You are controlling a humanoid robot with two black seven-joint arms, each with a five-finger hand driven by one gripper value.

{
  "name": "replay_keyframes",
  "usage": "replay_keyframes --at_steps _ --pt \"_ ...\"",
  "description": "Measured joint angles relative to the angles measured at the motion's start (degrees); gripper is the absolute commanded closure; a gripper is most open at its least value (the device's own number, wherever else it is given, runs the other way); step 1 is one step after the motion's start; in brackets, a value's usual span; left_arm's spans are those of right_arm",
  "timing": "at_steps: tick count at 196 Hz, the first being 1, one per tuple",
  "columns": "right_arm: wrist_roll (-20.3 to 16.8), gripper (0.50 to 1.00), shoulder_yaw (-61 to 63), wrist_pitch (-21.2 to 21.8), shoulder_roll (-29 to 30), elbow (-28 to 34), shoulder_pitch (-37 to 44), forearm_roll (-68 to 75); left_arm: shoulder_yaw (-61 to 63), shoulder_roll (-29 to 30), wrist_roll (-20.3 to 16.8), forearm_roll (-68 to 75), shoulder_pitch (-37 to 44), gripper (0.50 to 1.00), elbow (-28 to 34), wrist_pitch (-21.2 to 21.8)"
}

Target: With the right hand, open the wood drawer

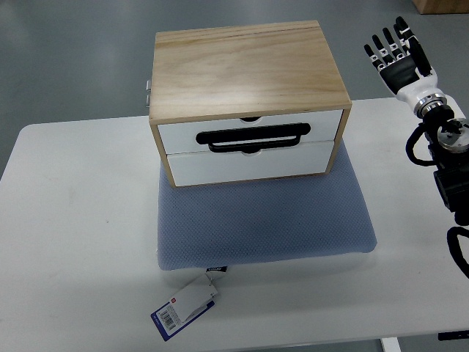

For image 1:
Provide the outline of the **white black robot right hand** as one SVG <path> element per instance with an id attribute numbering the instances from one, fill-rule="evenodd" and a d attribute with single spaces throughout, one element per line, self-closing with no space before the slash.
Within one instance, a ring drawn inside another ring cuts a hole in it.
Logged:
<path id="1" fill-rule="evenodd" d="M 446 105 L 447 99 L 437 87 L 435 69 L 404 18 L 397 17 L 393 28 L 395 35 L 383 28 L 386 43 L 375 34 L 374 45 L 365 44 L 364 50 L 395 98 L 422 119 L 431 110 Z"/>

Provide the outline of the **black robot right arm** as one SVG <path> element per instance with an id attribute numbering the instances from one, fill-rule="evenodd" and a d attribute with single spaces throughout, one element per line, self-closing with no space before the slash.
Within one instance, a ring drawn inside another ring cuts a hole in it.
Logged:
<path id="1" fill-rule="evenodd" d="M 444 205 L 454 214 L 456 226 L 448 230 L 446 240 L 451 257 L 459 270 L 468 275 L 459 237 L 468 237 L 468 119 L 456 117 L 453 109 L 438 100 L 422 109 L 421 122 L 405 145 L 411 162 L 419 166 L 436 166 L 435 184 Z M 425 136 L 430 160 L 417 158 L 414 147 Z"/>

